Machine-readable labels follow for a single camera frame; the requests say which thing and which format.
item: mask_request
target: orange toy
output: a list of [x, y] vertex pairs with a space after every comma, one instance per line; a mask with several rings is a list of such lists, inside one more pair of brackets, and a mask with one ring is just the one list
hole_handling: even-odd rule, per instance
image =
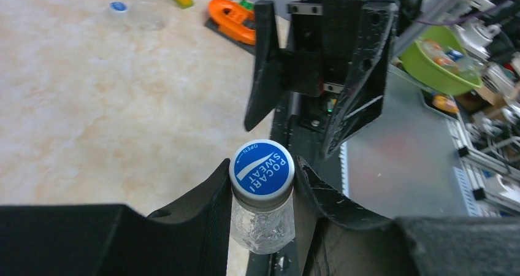
[[247, 20], [254, 21], [254, 12], [231, 0], [211, 0], [208, 11], [221, 33], [244, 44], [256, 43], [254, 30], [244, 25]]

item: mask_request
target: purple cable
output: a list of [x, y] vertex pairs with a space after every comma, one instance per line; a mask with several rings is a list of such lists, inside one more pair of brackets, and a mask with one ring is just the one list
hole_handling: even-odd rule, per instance
[[497, 5], [495, 5], [494, 7], [491, 7], [490, 9], [488, 10], [485, 10], [485, 11], [481, 11], [481, 12], [475, 12], [473, 14], [470, 14], [470, 15], [466, 15], [465, 17], [460, 17], [458, 20], [451, 20], [451, 21], [438, 21], [438, 22], [435, 22], [435, 21], [424, 21], [424, 20], [416, 20], [416, 22], [418, 23], [422, 23], [424, 25], [429, 25], [429, 26], [449, 26], [449, 25], [458, 25], [459, 23], [463, 23], [467, 20], [469, 20], [470, 18], [474, 18], [474, 17], [481, 17], [485, 14], [488, 14], [489, 12], [493, 12], [499, 8], [501, 8], [502, 6], [504, 6], [508, 1], [510, 0], [504, 0], [500, 3], [498, 3]]

